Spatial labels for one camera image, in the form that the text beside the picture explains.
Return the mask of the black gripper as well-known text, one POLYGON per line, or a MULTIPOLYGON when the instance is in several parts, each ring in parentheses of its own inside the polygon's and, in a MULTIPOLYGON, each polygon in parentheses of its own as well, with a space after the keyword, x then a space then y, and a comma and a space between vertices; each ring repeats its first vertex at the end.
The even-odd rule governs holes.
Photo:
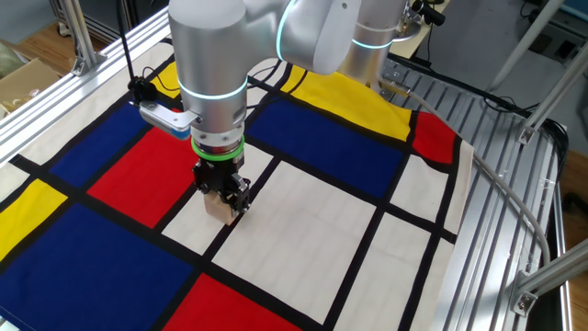
POLYGON ((238 174, 242 166, 242 157, 225 161, 200 158, 192 168, 197 190, 204 195, 220 192, 222 200, 233 211, 247 212, 250 208, 251 180, 238 174))

